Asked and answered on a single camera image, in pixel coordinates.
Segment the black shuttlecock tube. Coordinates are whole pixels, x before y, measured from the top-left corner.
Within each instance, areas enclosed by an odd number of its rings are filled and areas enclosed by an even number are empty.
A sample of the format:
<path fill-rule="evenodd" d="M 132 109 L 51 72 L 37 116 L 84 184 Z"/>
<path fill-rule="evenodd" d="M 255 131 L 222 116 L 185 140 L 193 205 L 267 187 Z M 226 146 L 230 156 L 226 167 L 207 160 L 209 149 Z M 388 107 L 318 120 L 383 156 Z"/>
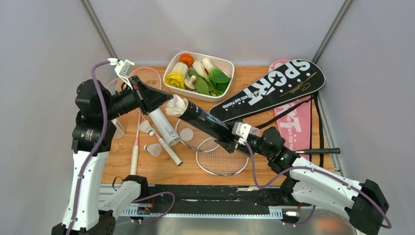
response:
<path fill-rule="evenodd" d="M 229 125 L 191 101 L 188 101 L 187 110 L 178 118 L 211 135 L 215 140 L 235 138 Z"/>

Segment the white tube cap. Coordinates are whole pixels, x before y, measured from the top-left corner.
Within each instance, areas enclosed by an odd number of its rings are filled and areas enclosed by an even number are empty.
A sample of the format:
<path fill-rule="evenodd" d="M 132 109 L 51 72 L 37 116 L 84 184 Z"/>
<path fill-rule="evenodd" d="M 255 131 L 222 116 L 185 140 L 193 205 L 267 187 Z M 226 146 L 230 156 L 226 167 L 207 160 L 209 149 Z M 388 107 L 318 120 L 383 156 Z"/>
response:
<path fill-rule="evenodd" d="M 184 128 L 180 131 L 180 138 L 182 141 L 190 141 L 194 137 L 194 132 L 190 128 Z"/>

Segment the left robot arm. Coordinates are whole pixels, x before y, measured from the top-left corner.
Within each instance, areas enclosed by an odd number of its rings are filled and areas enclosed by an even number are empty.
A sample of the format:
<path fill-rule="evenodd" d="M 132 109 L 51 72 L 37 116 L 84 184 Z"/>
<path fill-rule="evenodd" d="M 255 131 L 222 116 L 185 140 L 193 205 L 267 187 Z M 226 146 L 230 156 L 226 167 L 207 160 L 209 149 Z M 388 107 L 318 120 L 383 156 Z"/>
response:
<path fill-rule="evenodd" d="M 135 109 L 145 114 L 171 100 L 171 93 L 147 86 L 137 76 L 131 87 L 111 94 L 98 80 L 89 79 L 77 88 L 79 109 L 72 132 L 73 180 L 69 203 L 54 235 L 111 235 L 122 212 L 133 202 L 150 199 L 148 181 L 128 175 L 104 202 L 99 202 L 101 180 L 116 127 L 113 120 Z"/>

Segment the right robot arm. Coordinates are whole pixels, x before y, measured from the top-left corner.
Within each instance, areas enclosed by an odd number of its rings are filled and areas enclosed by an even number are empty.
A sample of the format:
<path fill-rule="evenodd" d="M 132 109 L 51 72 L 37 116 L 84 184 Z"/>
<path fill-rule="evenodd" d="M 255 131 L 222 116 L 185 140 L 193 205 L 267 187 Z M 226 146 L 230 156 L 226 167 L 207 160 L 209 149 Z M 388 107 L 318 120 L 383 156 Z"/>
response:
<path fill-rule="evenodd" d="M 251 157 L 264 156 L 278 177 L 286 177 L 289 186 L 279 191 L 282 203 L 291 205 L 297 201 L 334 212 L 366 235 L 392 228 L 387 217 L 389 203 L 375 181 L 352 180 L 310 162 L 285 147 L 285 139 L 275 127 L 266 129 L 261 136 L 253 134 L 253 127 L 242 122 L 221 122 L 219 127 L 217 142 L 224 149 L 237 149 Z"/>

